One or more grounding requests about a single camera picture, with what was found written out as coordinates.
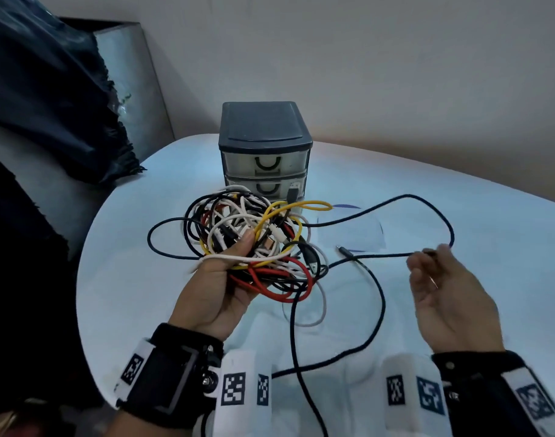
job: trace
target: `hand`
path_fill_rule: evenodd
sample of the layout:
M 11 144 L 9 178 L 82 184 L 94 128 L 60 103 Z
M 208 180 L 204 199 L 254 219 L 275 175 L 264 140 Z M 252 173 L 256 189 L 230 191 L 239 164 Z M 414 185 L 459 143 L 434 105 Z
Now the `hand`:
M 433 352 L 505 351 L 498 309 L 476 276 L 446 244 L 435 259 L 424 252 L 413 253 L 407 267 L 419 330 Z
M 249 229 L 223 254 L 247 256 L 254 242 L 255 233 Z M 225 259 L 204 261 L 180 293 L 169 323 L 222 341 L 228 338 L 257 296 L 239 287 L 228 291 L 227 270 L 235 264 Z

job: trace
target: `white wall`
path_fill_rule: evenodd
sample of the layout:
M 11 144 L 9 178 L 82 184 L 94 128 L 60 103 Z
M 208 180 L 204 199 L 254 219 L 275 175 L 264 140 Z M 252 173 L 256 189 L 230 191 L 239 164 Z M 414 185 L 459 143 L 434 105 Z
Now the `white wall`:
M 314 139 L 555 200 L 555 0 L 41 0 L 140 21 L 177 137 L 292 100 Z

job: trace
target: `round table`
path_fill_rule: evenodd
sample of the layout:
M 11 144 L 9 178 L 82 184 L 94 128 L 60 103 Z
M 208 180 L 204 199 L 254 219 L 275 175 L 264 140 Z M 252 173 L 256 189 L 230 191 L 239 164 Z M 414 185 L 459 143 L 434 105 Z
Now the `round table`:
M 150 337 L 168 319 L 194 265 L 153 253 L 146 234 L 157 222 L 184 215 L 195 198 L 224 185 L 217 141 L 216 134 L 191 136 L 153 154 L 143 163 L 146 172 L 118 184 L 89 230 L 77 275 L 77 319 L 91 373 L 111 405 L 115 382 L 138 340 Z M 365 208 L 403 193 L 427 199 L 451 221 L 454 252 L 497 302 L 507 348 L 536 370 L 555 398 L 555 203 L 421 162 L 314 143 L 306 198 Z M 377 210 L 376 217 L 385 237 L 382 252 L 449 240 L 439 218 L 414 200 Z M 153 240 L 167 252 L 189 251 L 176 224 L 159 229 Z M 322 247 L 336 259 L 334 246 Z M 365 351 L 305 374 L 331 435 L 380 435 L 383 394 L 376 368 L 381 359 L 402 351 L 430 352 L 417 330 L 405 260 L 366 263 L 388 303 L 379 335 Z M 333 269 L 322 282 L 328 314 L 317 327 L 297 329 L 301 365 L 361 344 L 381 308 L 376 287 L 354 264 Z M 298 309 L 301 321 L 319 315 L 319 293 Z M 266 354 L 274 371 L 290 368 L 288 323 L 281 305 L 256 298 L 227 340 L 226 350 L 231 348 Z M 276 379 L 272 399 L 274 436 L 321 435 L 296 376 Z

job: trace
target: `white table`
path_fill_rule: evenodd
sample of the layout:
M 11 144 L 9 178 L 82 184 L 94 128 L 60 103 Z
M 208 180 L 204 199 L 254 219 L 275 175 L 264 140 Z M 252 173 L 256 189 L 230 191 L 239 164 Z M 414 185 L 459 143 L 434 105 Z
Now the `white table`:
M 224 185 L 216 134 L 176 141 L 143 165 L 148 171 L 122 181 L 97 214 L 77 277 L 83 349 L 99 390 L 112 405 L 114 384 L 138 339 L 167 320 L 194 265 L 153 253 L 146 233 L 163 219 L 184 215 L 195 198 Z M 451 221 L 454 252 L 497 302 L 507 348 L 532 365 L 555 397 L 555 203 L 416 161 L 314 143 L 307 198 L 364 208 L 403 193 L 426 198 Z M 439 218 L 416 201 L 394 203 L 376 216 L 387 252 L 449 240 Z M 188 253 L 175 224 L 159 229 L 154 242 L 168 252 Z M 333 246 L 324 247 L 330 247 L 334 259 Z M 417 330 L 404 259 L 367 263 L 388 302 L 378 337 L 362 353 L 305 374 L 331 435 L 380 435 L 376 366 L 388 354 L 429 352 Z M 380 310 L 376 288 L 353 264 L 333 269 L 322 282 L 328 315 L 318 327 L 298 329 L 302 365 L 362 343 Z M 313 318 L 320 307 L 316 292 L 299 305 L 300 320 Z M 290 368 L 288 323 L 280 304 L 256 298 L 226 343 L 226 349 L 235 347 L 267 353 L 275 370 Z M 274 436 L 320 435 L 295 376 L 275 380 L 273 401 Z

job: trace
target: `drawer handle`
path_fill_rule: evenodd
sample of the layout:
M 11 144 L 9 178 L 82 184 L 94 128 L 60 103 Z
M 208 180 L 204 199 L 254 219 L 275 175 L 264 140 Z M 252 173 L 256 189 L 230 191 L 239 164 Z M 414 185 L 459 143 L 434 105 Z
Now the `drawer handle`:
M 276 168 L 279 165 L 280 161 L 281 161 L 281 156 L 278 156 L 276 158 L 276 162 L 272 166 L 266 167 L 264 165 L 261 165 L 261 162 L 259 162 L 259 156 L 255 157 L 255 165 L 257 167 L 261 168 L 262 170 L 265 170 L 265 171 L 273 170 L 274 168 Z
M 261 193 L 262 195 L 272 195 L 272 194 L 274 194 L 276 191 L 279 190 L 280 184 L 279 184 L 279 183 L 276 184 L 276 186 L 274 187 L 274 189 L 273 189 L 273 190 L 269 190 L 269 191 L 268 191 L 268 190 L 263 190 L 263 189 L 261 188 L 261 185 L 259 185 L 259 184 L 256 184 L 255 187 L 257 188 L 257 191 L 258 191 L 259 193 Z

